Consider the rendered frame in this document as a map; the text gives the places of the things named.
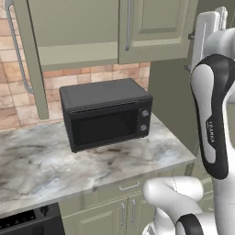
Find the olive green drawer front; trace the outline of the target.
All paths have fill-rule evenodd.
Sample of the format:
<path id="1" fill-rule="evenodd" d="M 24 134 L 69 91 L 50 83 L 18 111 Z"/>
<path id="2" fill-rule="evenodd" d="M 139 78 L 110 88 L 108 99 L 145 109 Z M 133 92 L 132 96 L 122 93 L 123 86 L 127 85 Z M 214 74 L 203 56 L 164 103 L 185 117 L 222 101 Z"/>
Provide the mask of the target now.
<path id="1" fill-rule="evenodd" d="M 85 190 L 80 195 L 80 201 L 84 202 L 87 206 L 90 204 L 98 204 L 105 201 L 112 201 L 115 198 L 122 196 L 129 196 L 142 190 L 144 183 L 151 178 L 161 176 L 171 176 L 172 171 L 169 172 L 150 172 L 145 174 L 139 174 L 128 178 L 118 178 L 111 180 L 99 180 L 95 181 L 90 190 Z M 127 191 L 120 191 L 119 187 L 127 187 L 135 185 L 137 182 L 140 185 L 136 188 L 129 189 Z"/>

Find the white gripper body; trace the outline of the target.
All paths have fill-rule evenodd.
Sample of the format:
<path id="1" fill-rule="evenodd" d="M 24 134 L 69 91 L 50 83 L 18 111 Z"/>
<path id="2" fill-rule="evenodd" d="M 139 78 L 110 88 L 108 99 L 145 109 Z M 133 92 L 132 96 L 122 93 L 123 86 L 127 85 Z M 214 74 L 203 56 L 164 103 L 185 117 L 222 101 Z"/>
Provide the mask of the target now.
<path id="1" fill-rule="evenodd" d="M 194 70 L 204 58 L 206 40 L 212 33 L 218 31 L 219 21 L 220 14 L 217 11 L 207 11 L 197 16 L 191 70 Z"/>

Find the olive green tall cabinet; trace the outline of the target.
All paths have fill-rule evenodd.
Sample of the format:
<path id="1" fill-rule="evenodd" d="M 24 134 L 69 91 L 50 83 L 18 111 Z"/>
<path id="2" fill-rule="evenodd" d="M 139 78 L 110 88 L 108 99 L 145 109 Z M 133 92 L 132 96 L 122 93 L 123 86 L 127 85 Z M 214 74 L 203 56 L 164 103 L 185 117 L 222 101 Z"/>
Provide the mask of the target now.
<path id="1" fill-rule="evenodd" d="M 153 95 L 153 114 L 195 156 L 199 153 L 196 130 L 196 110 L 189 86 L 189 72 L 193 42 L 185 58 L 152 62 L 149 92 Z"/>

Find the black toaster oven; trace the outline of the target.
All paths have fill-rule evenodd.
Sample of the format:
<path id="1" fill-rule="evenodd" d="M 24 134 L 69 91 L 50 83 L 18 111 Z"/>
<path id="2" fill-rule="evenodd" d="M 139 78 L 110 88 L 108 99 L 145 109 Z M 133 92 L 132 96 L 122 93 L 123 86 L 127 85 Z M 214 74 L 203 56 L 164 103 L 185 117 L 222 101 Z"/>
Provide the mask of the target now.
<path id="1" fill-rule="evenodd" d="M 131 78 L 63 86 L 60 97 L 73 152 L 149 135 L 153 97 Z"/>

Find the olive green base cabinet door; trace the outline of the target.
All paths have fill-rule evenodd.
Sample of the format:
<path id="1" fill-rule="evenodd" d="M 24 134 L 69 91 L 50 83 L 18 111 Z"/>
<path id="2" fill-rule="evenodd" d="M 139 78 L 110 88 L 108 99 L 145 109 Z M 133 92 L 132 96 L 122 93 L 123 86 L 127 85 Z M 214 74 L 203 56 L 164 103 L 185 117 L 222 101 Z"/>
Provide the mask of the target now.
<path id="1" fill-rule="evenodd" d="M 120 226 L 121 203 L 125 204 L 124 225 Z M 62 218 L 65 235 L 125 235 L 126 197 L 88 208 Z"/>
<path id="2" fill-rule="evenodd" d="M 134 222 L 131 223 L 132 199 L 136 201 L 136 211 Z M 152 221 L 154 211 L 155 207 L 144 200 L 141 192 L 130 196 L 128 200 L 126 235 L 142 235 L 145 227 Z"/>

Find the olive green wall cabinet door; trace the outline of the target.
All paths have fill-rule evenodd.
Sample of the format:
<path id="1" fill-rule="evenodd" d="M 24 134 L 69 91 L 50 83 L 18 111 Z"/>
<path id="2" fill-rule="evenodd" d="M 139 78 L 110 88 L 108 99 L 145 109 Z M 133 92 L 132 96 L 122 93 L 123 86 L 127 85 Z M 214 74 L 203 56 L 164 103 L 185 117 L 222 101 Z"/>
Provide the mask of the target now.
<path id="1" fill-rule="evenodd" d="M 130 64 L 185 58 L 198 0 L 131 0 L 130 42 L 128 0 L 119 0 L 118 63 Z"/>
<path id="2" fill-rule="evenodd" d="M 39 52 L 36 42 L 29 0 L 13 0 L 17 17 L 17 25 L 23 45 L 28 74 L 33 89 L 35 104 L 41 120 L 49 118 L 49 110 L 45 94 L 43 74 L 39 61 Z"/>

